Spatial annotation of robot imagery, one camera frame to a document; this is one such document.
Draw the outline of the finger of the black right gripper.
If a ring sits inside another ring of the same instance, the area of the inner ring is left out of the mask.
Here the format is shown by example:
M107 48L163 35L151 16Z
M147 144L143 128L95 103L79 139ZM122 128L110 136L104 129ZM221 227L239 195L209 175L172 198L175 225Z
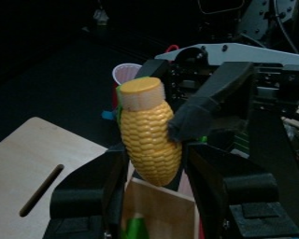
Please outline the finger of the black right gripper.
M222 64L168 121L168 137L183 142L213 131L239 131L250 116L253 63Z
M142 65L136 77L162 77L168 71L170 64L166 60L151 59Z

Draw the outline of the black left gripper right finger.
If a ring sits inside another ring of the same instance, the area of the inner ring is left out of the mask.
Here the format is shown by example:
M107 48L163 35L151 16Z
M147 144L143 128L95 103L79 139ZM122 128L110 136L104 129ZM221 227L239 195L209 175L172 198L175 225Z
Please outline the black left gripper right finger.
M186 145L183 165L206 239L299 236L279 202L277 180L263 167L202 143Z

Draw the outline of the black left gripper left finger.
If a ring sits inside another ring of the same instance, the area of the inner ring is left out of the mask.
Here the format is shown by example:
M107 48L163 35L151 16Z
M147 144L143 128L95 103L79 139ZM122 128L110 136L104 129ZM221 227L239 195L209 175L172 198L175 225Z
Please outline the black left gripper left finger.
M122 239L128 163L118 144L65 177L52 192L43 239Z

